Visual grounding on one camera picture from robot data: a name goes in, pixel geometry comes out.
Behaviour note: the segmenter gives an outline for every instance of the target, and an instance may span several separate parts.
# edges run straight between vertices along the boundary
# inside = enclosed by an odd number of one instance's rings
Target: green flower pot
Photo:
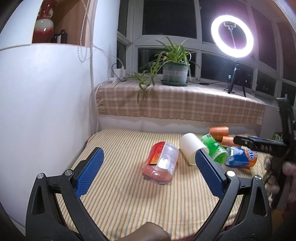
[[[186,84],[188,66],[185,63],[167,62],[163,65],[163,81]]]

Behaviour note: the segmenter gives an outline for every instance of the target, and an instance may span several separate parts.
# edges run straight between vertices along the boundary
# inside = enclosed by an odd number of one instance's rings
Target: white cylinder
[[[187,133],[179,140],[179,147],[184,154],[189,165],[195,166],[195,153],[200,149],[204,149],[209,154],[209,148],[201,142],[193,133]]]

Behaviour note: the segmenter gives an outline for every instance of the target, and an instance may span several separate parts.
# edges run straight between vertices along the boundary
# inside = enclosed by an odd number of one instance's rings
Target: ring light
[[[236,25],[240,26],[241,29],[243,30],[243,32],[246,36],[246,39],[247,39],[246,46],[243,49],[230,48],[221,39],[218,29],[219,29],[220,24],[223,22],[226,22],[226,21],[235,23]],[[212,34],[212,38],[213,38],[215,44],[218,46],[218,48],[221,49],[221,51],[224,52],[225,54],[235,57],[235,58],[247,56],[252,51],[253,46],[254,46],[254,39],[253,39],[252,33],[249,30],[249,28],[247,27],[247,25],[243,21],[239,20],[238,18],[230,16],[230,15],[223,15],[223,16],[216,18],[211,25],[211,34]]]

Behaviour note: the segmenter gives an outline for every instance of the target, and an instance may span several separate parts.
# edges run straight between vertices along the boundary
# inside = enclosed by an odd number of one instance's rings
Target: orange paper cup
[[[222,141],[224,136],[228,136],[228,126],[214,126],[210,127],[209,133],[216,141]]]
[[[223,137],[222,138],[222,145],[224,146],[236,146],[241,148],[242,146],[234,144],[233,137]]]

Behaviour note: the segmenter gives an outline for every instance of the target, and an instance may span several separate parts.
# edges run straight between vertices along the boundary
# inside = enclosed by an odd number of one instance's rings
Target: striped bed sheet
[[[167,141],[179,148],[181,136],[106,129],[88,140],[72,169],[95,147],[104,150],[104,163],[81,201],[110,240],[124,237],[150,221],[170,233],[172,240],[185,241],[205,222],[218,198],[212,196],[198,168],[187,165],[181,152],[173,180],[168,185],[144,180],[141,173],[141,167],[155,143]],[[258,153],[258,161],[251,169],[232,170],[241,177],[263,176],[266,156]],[[68,227],[77,232],[62,196],[57,194],[57,198]],[[234,220],[241,198],[237,197],[226,225]]]

